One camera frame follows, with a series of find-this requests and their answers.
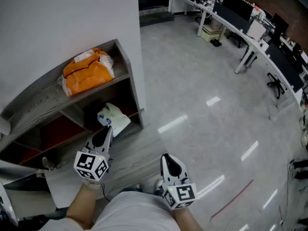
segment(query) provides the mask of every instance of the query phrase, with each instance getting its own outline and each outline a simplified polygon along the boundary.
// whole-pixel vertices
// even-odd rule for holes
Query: white shirt
[[[40,231],[82,231],[75,221],[49,220]],[[162,197],[122,192],[98,217],[91,231],[180,231]]]

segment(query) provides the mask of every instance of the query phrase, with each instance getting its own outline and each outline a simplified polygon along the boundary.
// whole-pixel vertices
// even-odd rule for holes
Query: desk
[[[269,56],[266,55],[266,53],[264,52],[264,50],[260,47],[259,43],[257,41],[255,41],[253,38],[248,37],[246,34],[243,33],[242,30],[239,30],[238,28],[236,28],[234,25],[232,25],[231,23],[229,23],[228,21],[226,21],[225,19],[223,19],[222,17],[218,16],[216,13],[213,13],[213,8],[211,7],[206,7],[203,6],[202,4],[197,4],[196,2],[193,2],[191,0],[182,0],[183,2],[186,3],[185,5],[185,9],[184,9],[184,14],[186,15],[187,12],[187,4],[193,5],[201,10],[203,10],[203,14],[202,14],[202,18],[201,18],[201,22],[199,24],[199,28],[198,28],[198,32],[197,32],[197,36],[201,35],[202,32],[202,27],[205,21],[205,16],[206,13],[209,13],[213,18],[215,18],[217,21],[219,21],[220,23],[222,23],[225,27],[227,27],[229,30],[231,30],[232,32],[238,34],[239,36],[241,36],[248,44],[248,51],[246,53],[246,55],[244,56],[244,58],[242,59],[242,61],[240,62],[240,64],[237,66],[237,68],[235,69],[235,73],[237,74],[242,67],[244,66],[244,63],[247,61],[248,57],[250,56],[250,54],[254,51],[255,52],[255,56],[256,54],[260,54],[262,55],[266,61],[276,70],[276,72],[279,75],[279,79],[281,81],[283,81],[286,85],[286,87],[288,88],[288,90],[290,91],[292,97],[294,98],[295,102],[298,104],[298,107],[300,109],[300,101],[301,101],[301,97],[302,97],[302,93],[303,93],[303,89],[301,88],[299,91],[297,91],[296,93],[293,91],[293,87],[290,85],[290,83],[287,81],[287,79],[284,77],[284,75],[282,74],[282,72],[280,71],[280,69],[276,66],[276,64],[269,58]],[[287,107],[278,110],[277,114],[275,114],[274,117],[271,118],[271,116],[269,117],[270,119],[274,119],[279,113],[283,112],[286,108],[288,108],[290,105],[288,105]]]

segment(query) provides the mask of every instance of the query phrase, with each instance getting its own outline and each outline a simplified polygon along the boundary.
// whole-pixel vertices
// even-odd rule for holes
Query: brick wall
[[[261,9],[277,13],[288,24],[287,36],[298,42],[308,53],[308,9],[298,0],[247,0],[257,3]]]

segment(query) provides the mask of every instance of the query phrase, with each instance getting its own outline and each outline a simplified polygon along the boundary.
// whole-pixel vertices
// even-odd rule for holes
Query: gray shelf board
[[[3,136],[0,140],[0,152],[25,132],[29,131],[31,128],[38,125],[51,115],[91,94],[129,78],[128,70],[121,57],[113,56],[113,59],[115,63],[115,78],[113,80],[74,96],[67,97],[62,90],[62,86],[58,85],[56,80],[48,83],[32,98],[30,102],[26,103],[17,113],[12,116],[10,120],[12,131],[10,135]]]

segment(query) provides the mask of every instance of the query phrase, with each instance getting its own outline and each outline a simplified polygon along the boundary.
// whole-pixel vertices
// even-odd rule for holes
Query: gray floor
[[[141,46],[147,95],[147,114],[158,129],[180,116],[182,123],[160,134],[166,149],[184,163],[201,190],[224,175],[225,180],[191,206],[206,230],[267,231],[286,212],[287,163],[303,158],[300,144],[300,112],[295,105],[269,120],[275,108],[266,64],[257,59],[248,71],[234,73],[245,47],[238,49],[226,38],[215,48],[197,37],[194,16],[177,16],[141,28]],[[207,106],[213,97],[220,101]],[[244,160],[252,144],[258,147]],[[251,180],[252,184],[210,221],[211,216],[232,200]],[[289,203],[284,230],[293,230],[304,217],[308,185],[289,179]],[[263,205],[277,189],[277,195]]]

